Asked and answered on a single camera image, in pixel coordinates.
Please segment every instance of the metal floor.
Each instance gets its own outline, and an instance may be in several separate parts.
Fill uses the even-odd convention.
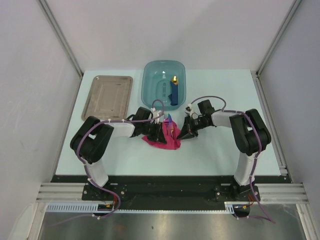
[[[39,240],[305,240],[296,205],[266,205],[276,224],[230,214],[117,213],[102,220],[47,212]],[[257,205],[252,215],[260,215]]]

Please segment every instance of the floor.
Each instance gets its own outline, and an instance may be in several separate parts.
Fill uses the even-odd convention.
[[[132,92],[128,115],[135,114],[144,106],[141,100],[141,79],[143,70],[86,71],[74,106],[65,142],[59,158],[56,175],[84,175],[83,164],[70,149],[70,141],[82,125],[82,112],[95,76],[131,76]],[[185,107],[192,100],[206,95],[223,97],[227,109],[262,109],[249,70],[186,70],[186,101],[177,110],[170,111],[173,120],[181,128]],[[216,109],[222,102],[211,99]],[[199,131],[198,138],[181,142],[178,150],[163,150],[149,146],[141,137],[111,138],[102,157],[109,175],[135,176],[221,176],[233,175],[239,159],[232,130],[225,127],[207,127]],[[256,175],[280,175],[278,162],[272,144],[261,154]]]
[[[230,214],[117,213],[103,220],[79,213],[45,214],[40,240],[305,240],[296,205],[266,205],[276,224]],[[261,215],[257,205],[252,215]]]

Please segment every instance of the white table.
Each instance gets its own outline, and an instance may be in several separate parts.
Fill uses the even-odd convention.
[[[81,115],[95,76],[131,76],[132,92],[128,116],[135,114],[141,101],[143,70],[100,70],[86,71],[76,99],[70,124],[59,158],[56,175],[85,175],[83,164],[77,159],[69,144],[83,124]],[[249,70],[186,70],[186,101],[177,110],[170,111],[173,120],[181,128],[185,117],[185,107],[197,97],[216,95],[227,101],[227,108],[246,111],[262,109]],[[216,109],[223,103],[210,99]],[[233,175],[236,171],[239,150],[230,128],[207,127],[199,130],[198,138],[182,140],[178,150],[154,148],[141,137],[111,138],[102,158],[109,175],[135,176],[220,176]],[[273,146],[268,145],[262,153],[257,175],[279,176],[280,171]]]

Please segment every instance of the red cloth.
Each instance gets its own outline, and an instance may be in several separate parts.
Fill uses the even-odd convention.
[[[162,131],[164,138],[166,140],[165,143],[155,142],[148,140],[147,136],[144,136],[142,139],[146,141],[149,145],[159,148],[159,149],[167,149],[167,150],[176,150],[180,148],[181,140],[177,140],[177,136],[180,134],[181,130],[177,127],[177,124],[173,121],[173,137],[171,135],[171,129],[169,123],[162,123]]]

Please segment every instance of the white vent strip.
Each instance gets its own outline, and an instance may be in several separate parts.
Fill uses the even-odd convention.
[[[110,210],[98,211],[99,203],[50,203],[48,213],[108,213]],[[225,210],[195,210],[195,211],[168,211],[168,210],[117,210],[115,213],[140,214],[234,214],[232,204],[225,204]]]

